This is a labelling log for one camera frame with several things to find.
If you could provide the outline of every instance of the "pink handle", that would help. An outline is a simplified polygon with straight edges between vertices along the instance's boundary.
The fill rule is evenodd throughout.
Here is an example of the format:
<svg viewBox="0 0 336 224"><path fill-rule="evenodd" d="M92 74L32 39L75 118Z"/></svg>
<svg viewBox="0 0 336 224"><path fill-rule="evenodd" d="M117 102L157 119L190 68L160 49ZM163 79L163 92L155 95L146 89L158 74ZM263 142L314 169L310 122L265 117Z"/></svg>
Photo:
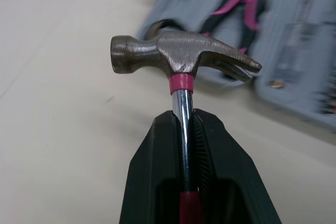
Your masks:
<svg viewBox="0 0 336 224"><path fill-rule="evenodd" d="M197 191L180 193L180 224L204 224L200 194Z"/></svg>
<svg viewBox="0 0 336 224"><path fill-rule="evenodd" d="M189 90L194 92L194 77L188 73L177 73L169 78L170 94L176 90Z"/></svg>

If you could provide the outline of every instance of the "metal hammer head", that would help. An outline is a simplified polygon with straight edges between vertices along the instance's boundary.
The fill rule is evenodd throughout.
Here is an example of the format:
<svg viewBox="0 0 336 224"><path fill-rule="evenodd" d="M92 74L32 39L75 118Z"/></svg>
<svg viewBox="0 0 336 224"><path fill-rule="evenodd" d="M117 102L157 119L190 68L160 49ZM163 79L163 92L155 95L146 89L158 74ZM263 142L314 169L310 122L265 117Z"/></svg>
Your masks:
<svg viewBox="0 0 336 224"><path fill-rule="evenodd" d="M176 73L196 76L199 66L211 67L241 80L259 72L261 65L237 49L211 37L186 31L164 31L156 38L139 41L131 36L111 40L114 72L133 73L141 67L157 67L169 78Z"/></svg>

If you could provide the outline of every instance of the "beige surface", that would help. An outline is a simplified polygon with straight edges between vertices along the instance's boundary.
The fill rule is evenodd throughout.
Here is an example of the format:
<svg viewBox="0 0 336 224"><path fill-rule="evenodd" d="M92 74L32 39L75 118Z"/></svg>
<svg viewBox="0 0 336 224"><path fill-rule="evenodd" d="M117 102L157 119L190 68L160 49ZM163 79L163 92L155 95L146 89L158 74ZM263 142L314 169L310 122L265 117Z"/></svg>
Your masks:
<svg viewBox="0 0 336 224"><path fill-rule="evenodd" d="M0 0L0 223L118 223L129 161L171 108L157 72L112 72L113 35L155 0ZM336 223L335 135L248 89L198 85L254 159L283 223Z"/></svg>

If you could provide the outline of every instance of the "gray plastic case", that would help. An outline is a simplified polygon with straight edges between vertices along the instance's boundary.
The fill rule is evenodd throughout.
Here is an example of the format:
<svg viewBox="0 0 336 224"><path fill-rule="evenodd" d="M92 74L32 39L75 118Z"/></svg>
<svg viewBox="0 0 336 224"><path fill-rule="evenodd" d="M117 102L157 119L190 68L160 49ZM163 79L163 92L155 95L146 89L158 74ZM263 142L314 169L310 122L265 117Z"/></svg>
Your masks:
<svg viewBox="0 0 336 224"><path fill-rule="evenodd" d="M203 21L217 7L220 0L158 0L138 38L143 38L155 21L174 18L190 31L199 30ZM301 69L298 81L283 89L270 86L273 72L284 45L288 26L296 20L301 0L268 0L268 9L260 19L261 29L252 45L250 56L263 65L256 81L257 94L267 102L303 116L336 131L336 115L321 114L324 93L329 89L328 77L332 68L336 71L336 0L313 0L304 39L296 54L296 64ZM239 7L225 19L213 36L233 47L240 38L243 7ZM197 78L210 81L220 87L243 84L227 79L217 70L199 68Z"/></svg>

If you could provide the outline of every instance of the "toolbox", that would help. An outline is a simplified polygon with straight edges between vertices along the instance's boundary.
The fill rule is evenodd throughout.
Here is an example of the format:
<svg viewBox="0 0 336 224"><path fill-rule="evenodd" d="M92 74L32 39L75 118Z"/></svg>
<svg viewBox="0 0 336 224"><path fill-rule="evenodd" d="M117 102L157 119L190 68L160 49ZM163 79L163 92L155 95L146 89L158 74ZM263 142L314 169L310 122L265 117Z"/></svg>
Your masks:
<svg viewBox="0 0 336 224"><path fill-rule="evenodd" d="M174 18L197 31L220 0L158 0L141 27ZM278 109L285 109L336 132L336 0L268 0L260 18L260 32L249 56L262 64L256 93ZM243 7L221 23L213 37L233 47L241 33ZM199 68L198 77L221 88L242 82L220 71Z"/></svg>

